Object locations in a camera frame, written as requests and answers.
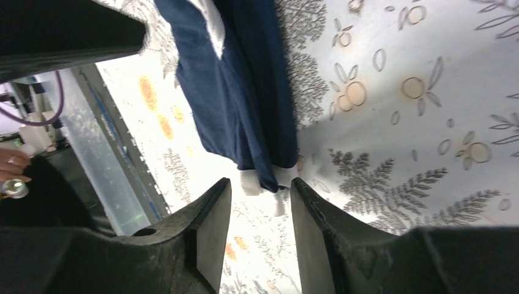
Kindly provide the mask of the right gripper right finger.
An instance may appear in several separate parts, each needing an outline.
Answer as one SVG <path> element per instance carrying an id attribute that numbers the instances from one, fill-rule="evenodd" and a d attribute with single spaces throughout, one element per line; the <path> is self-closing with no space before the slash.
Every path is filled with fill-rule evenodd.
<path id="1" fill-rule="evenodd" d="M 517 227 L 374 228 L 296 178 L 290 188 L 303 293 L 517 293 Z"/>

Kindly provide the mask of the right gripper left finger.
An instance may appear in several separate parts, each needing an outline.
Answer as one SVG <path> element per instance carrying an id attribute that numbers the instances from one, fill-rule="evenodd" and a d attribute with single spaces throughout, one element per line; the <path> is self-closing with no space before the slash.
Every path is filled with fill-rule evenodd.
<path id="1" fill-rule="evenodd" d="M 2 293 L 218 293 L 231 182 L 132 236 L 86 228 L 1 230 Z"/>

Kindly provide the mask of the navy blue white-trimmed underwear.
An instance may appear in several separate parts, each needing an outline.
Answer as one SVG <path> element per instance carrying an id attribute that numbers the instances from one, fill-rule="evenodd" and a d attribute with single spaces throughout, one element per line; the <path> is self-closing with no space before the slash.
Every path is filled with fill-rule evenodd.
<path id="1" fill-rule="evenodd" d="M 178 50 L 176 78 L 206 151 L 232 160 L 245 195 L 298 176 L 297 137 L 273 1 L 156 1 Z"/>

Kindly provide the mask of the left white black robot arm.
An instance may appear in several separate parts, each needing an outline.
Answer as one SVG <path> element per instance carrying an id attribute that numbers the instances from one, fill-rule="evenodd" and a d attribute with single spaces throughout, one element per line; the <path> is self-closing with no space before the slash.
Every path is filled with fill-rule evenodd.
<path id="1" fill-rule="evenodd" d="M 1 82 L 134 55 L 145 35 L 94 1 L 1 1 Z"/>

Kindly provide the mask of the person hand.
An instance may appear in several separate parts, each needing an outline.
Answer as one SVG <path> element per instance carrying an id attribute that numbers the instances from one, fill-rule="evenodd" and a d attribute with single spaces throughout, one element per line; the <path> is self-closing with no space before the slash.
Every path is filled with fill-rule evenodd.
<path id="1" fill-rule="evenodd" d="M 30 182 L 31 178 L 24 175 L 24 170 L 31 164 L 31 158 L 16 149 L 1 148 L 1 182 L 20 179 Z"/>

